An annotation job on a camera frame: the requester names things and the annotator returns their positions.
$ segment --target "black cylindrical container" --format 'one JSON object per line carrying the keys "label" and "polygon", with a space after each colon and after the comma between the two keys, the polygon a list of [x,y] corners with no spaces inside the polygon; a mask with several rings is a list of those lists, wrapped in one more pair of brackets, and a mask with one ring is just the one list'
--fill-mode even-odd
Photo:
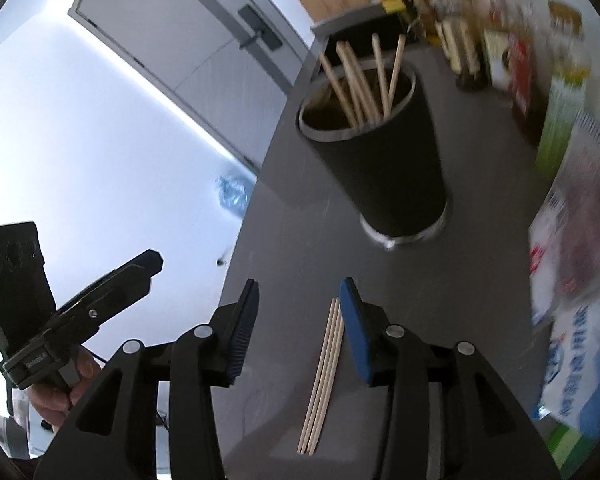
{"label": "black cylindrical container", "polygon": [[[391,68],[392,59],[385,60]],[[373,59],[361,62],[367,78]],[[343,77],[342,68],[336,76]],[[298,127],[362,215],[366,231],[388,246],[437,234],[446,219],[446,189],[429,105],[413,66],[402,63],[394,109],[379,124],[349,127],[339,106],[316,105],[329,85],[310,86]]]}

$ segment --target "sink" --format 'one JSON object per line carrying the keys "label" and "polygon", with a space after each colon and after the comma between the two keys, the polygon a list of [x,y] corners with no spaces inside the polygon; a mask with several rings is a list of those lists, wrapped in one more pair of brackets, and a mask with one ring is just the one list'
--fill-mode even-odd
{"label": "sink", "polygon": [[[392,51],[398,45],[399,35],[405,34],[406,31],[407,24],[398,14],[387,14],[331,34],[324,54],[331,65],[340,66],[342,62],[338,54],[336,54],[336,43],[339,41],[349,41],[356,56],[362,59],[374,54],[371,46],[371,36],[374,33],[377,33],[380,37],[382,50]],[[417,38],[413,34],[407,35],[407,44],[417,43],[417,41]]]}

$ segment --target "gray countertop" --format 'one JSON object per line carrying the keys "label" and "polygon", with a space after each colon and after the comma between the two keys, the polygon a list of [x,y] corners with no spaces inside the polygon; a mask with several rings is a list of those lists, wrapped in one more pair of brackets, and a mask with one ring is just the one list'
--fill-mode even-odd
{"label": "gray countertop", "polygon": [[538,401],[548,334],[530,324],[527,228],[548,183],[508,103],[489,91],[460,92],[438,49],[414,46],[405,58],[429,99],[453,196],[450,222],[435,240],[393,252],[367,238],[358,213],[296,131],[316,68],[310,55],[264,161],[222,293],[229,303],[247,278],[260,283],[243,374],[229,390],[214,391],[231,480],[372,477],[386,389],[369,389],[357,377],[346,338],[317,452],[296,455],[330,301],[346,276],[364,301],[384,306],[392,322],[424,341],[473,342],[529,413]]}

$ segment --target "gray door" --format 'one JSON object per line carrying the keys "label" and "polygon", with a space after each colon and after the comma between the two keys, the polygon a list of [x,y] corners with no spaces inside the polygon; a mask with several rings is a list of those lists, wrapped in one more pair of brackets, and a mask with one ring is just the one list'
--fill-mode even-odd
{"label": "gray door", "polygon": [[257,173],[307,52],[269,0],[76,0],[70,13]]}

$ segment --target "hand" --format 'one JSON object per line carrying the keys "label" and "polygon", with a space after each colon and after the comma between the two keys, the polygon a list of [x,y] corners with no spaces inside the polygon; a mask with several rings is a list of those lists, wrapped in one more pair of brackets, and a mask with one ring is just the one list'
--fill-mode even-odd
{"label": "hand", "polygon": [[54,427],[54,430],[62,426],[66,419],[63,412],[78,403],[82,394],[100,373],[100,366],[84,348],[78,350],[76,367],[82,379],[74,386],[69,396],[48,384],[34,384],[27,389],[31,405],[42,418]]}

